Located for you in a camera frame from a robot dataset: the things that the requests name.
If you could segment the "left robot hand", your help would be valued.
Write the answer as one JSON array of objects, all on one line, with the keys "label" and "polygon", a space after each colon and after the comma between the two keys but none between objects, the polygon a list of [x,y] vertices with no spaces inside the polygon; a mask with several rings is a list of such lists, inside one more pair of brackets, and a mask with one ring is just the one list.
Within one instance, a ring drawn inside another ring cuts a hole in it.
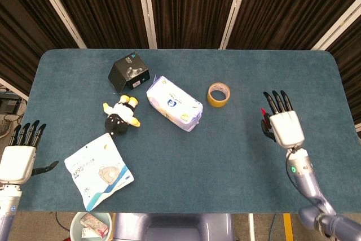
[{"label": "left robot hand", "polygon": [[39,125],[39,121],[18,125],[10,136],[1,157],[1,183],[22,185],[30,177],[53,170],[58,161],[40,168],[34,167],[37,148],[41,141],[46,124]]}]

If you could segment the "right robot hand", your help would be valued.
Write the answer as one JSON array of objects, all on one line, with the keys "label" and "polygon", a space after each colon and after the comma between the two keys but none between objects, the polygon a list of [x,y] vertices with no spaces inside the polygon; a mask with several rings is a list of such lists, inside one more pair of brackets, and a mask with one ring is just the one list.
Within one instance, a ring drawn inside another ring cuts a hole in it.
[{"label": "right robot hand", "polygon": [[304,133],[288,95],[283,90],[280,93],[281,96],[273,90],[273,99],[268,92],[263,92],[271,114],[261,108],[261,129],[267,138],[277,142],[282,148],[297,149],[304,143]]}]

